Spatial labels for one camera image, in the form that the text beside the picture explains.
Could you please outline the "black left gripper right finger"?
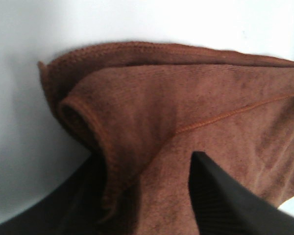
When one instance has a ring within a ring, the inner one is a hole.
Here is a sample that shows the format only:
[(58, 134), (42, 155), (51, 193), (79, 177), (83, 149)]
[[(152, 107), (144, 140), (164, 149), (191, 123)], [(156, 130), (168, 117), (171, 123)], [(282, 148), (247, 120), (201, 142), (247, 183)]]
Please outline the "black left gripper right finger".
[(294, 235), (294, 217), (244, 188), (204, 152), (192, 154), (189, 194), (201, 235)]

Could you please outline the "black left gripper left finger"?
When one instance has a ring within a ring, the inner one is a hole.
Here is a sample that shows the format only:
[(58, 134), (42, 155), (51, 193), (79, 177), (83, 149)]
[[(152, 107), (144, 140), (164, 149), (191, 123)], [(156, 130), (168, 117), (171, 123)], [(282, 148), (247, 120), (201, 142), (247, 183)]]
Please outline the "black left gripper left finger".
[(88, 158), (60, 187), (0, 224), (0, 235), (122, 235), (125, 218), (101, 206), (106, 183), (101, 154)]

